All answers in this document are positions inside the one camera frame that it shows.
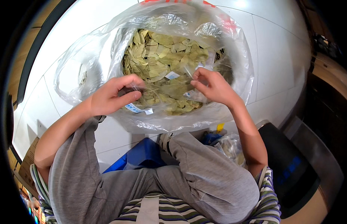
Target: clear plastic bag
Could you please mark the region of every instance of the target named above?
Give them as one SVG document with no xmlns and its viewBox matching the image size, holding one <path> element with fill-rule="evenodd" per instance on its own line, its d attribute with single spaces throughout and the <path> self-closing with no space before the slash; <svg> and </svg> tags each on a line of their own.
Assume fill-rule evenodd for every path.
<svg viewBox="0 0 347 224">
<path fill-rule="evenodd" d="M 137 29 L 186 37 L 215 50 L 224 48 L 212 69 L 247 103 L 254 72 L 243 30 L 221 9 L 201 0 L 146 0 L 82 36 L 59 59 L 54 79 L 58 95 L 77 105 L 108 79 L 123 76 L 124 52 Z M 163 109 L 167 104 L 153 108 L 149 115 L 120 109 L 109 116 L 131 133 L 194 131 L 233 119 L 226 106 L 215 102 L 180 116 L 169 116 Z"/>
<path fill-rule="evenodd" d="M 242 145 L 237 134 L 227 134 L 221 137 L 214 147 L 236 164 L 244 167 L 245 158 L 242 151 Z"/>
</svg>

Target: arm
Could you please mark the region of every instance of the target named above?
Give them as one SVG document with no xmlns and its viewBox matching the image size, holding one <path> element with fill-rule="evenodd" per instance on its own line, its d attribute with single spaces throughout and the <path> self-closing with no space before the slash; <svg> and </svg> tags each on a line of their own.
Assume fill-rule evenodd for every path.
<svg viewBox="0 0 347 224">
<path fill-rule="evenodd" d="M 143 84 L 143 80 L 135 74 L 110 79 L 94 94 L 71 109 L 44 132 L 37 144 L 34 164 L 46 184 L 48 184 L 49 170 L 56 152 L 78 127 L 90 117 L 111 114 L 141 97 L 140 91 L 129 92 L 120 97 L 117 96 L 120 89 L 132 82 L 137 85 Z"/>
<path fill-rule="evenodd" d="M 268 165 L 268 155 L 264 142 L 250 117 L 243 100 L 230 87 L 219 72 L 198 68 L 193 75 L 191 85 L 208 99 L 226 105 L 231 111 L 238 128 L 243 154 L 248 170 L 255 177 Z M 199 80 L 208 82 L 208 87 Z"/>
</svg>

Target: pile of bay leaves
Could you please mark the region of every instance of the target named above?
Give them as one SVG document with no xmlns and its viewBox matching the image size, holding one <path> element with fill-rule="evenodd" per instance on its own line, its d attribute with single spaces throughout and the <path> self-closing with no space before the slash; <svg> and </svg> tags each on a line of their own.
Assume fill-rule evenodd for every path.
<svg viewBox="0 0 347 224">
<path fill-rule="evenodd" d="M 209 52 L 217 54 L 216 60 L 222 53 L 185 37 L 136 30 L 122 60 L 125 75 L 135 73 L 146 83 L 143 96 L 133 104 L 139 109 L 163 108 L 169 115 L 200 108 L 202 102 L 184 94 L 194 89 L 189 74 L 200 62 L 205 65 Z"/>
</svg>

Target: person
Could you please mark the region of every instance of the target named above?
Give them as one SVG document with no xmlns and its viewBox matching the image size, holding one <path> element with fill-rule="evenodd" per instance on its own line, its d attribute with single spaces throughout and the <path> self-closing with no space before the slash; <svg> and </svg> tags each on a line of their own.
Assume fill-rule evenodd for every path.
<svg viewBox="0 0 347 224">
<path fill-rule="evenodd" d="M 141 97 L 139 91 L 117 96 L 132 82 L 143 84 L 135 74 L 110 79 L 40 138 L 34 164 L 58 223 L 279 223 L 262 138 L 243 100 L 221 74 L 204 68 L 194 72 L 191 85 L 231 111 L 247 170 L 190 133 L 170 133 L 160 144 L 178 166 L 101 175 L 94 131 L 100 115 Z"/>
</svg>

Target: forearm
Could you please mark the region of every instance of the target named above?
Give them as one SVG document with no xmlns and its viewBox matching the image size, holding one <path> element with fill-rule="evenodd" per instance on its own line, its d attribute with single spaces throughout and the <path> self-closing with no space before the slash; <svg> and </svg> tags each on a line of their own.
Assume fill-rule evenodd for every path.
<svg viewBox="0 0 347 224">
<path fill-rule="evenodd" d="M 71 109 L 52 124 L 40 138 L 34 154 L 34 163 L 46 183 L 50 166 L 60 146 L 91 117 L 89 104 L 90 102 L 86 100 Z"/>
<path fill-rule="evenodd" d="M 227 106 L 237 125 L 248 169 L 255 176 L 261 168 L 268 165 L 268 155 L 264 142 L 242 99 L 233 96 L 232 101 Z"/>
</svg>

